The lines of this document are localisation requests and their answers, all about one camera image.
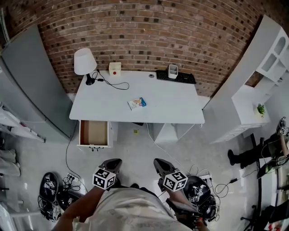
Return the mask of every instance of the brick wall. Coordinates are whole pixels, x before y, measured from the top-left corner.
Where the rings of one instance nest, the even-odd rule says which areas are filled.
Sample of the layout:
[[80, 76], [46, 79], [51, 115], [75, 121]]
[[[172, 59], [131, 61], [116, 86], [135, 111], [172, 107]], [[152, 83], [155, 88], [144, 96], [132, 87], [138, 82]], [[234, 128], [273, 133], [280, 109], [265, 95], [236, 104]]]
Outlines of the brick wall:
[[212, 96], [242, 57], [260, 16], [289, 32], [288, 8], [278, 0], [10, 0], [6, 5], [11, 36], [38, 24], [67, 92], [75, 92], [82, 79], [74, 74], [73, 55], [89, 47], [99, 69], [112, 61], [145, 71], [177, 64], [194, 74], [198, 94]]

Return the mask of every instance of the gray refrigerator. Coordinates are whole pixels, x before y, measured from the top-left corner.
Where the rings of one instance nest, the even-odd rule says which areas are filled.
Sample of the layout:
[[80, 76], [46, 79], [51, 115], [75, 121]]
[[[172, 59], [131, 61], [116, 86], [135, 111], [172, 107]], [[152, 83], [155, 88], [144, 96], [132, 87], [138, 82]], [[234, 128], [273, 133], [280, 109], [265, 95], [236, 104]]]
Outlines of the gray refrigerator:
[[0, 102], [46, 141], [73, 135], [72, 101], [62, 88], [33, 25], [9, 41], [0, 57]]

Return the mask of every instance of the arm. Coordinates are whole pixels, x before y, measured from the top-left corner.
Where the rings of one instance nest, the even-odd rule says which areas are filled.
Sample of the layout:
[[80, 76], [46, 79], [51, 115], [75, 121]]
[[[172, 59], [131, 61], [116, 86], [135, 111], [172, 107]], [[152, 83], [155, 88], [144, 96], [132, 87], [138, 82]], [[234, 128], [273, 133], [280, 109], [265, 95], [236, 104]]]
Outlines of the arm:
[[63, 213], [52, 231], [72, 230], [74, 218], [80, 217], [80, 222], [85, 222], [91, 217], [99, 203], [104, 190], [98, 187], [92, 188], [86, 195], [72, 203]]
[[280, 142], [281, 142], [283, 155], [287, 156], [289, 154], [289, 150], [287, 149], [287, 146], [286, 146], [286, 143], [285, 143], [285, 139], [284, 139], [284, 135], [279, 133], [279, 136], [280, 136]]
[[[187, 204], [189, 206], [192, 206], [192, 204], [189, 202], [189, 200], [185, 197], [184, 193], [181, 192], [181, 190], [178, 190], [176, 192], [173, 192], [169, 189], [166, 189], [166, 191], [168, 192], [168, 194], [170, 195], [170, 199], [173, 200], [173, 201], [176, 201], [176, 202], [180, 202], [180, 203], [183, 203], [183, 204]], [[178, 218], [183, 218], [183, 219], [186, 219], [186, 216], [179, 216], [177, 213], [176, 213], [176, 217]], [[209, 229], [204, 225], [204, 223], [202, 221], [198, 221], [196, 223], [197, 225], [197, 228], [199, 231], [209, 231]]]

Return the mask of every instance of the small plant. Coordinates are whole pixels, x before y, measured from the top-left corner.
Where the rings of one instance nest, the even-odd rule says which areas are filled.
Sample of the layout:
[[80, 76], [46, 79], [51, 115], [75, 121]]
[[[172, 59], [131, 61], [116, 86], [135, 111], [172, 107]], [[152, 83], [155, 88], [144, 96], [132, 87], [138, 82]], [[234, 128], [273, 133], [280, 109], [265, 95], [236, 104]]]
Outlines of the small plant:
[[264, 105], [260, 104], [257, 107], [258, 112], [261, 114], [261, 117], [264, 118], [264, 114], [265, 114], [265, 107]]

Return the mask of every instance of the drawer handle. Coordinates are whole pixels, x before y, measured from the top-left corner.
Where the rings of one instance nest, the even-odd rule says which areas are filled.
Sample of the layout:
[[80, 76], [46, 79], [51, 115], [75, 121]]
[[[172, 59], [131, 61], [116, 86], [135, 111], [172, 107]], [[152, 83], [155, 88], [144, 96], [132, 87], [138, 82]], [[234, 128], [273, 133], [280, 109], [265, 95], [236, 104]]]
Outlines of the drawer handle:
[[101, 148], [101, 147], [98, 147], [98, 148], [96, 148], [96, 147], [89, 147], [89, 148], [91, 148], [91, 151], [93, 151], [93, 152], [94, 152], [95, 149], [96, 149], [96, 151], [98, 151], [99, 149], [104, 149], [104, 148]]

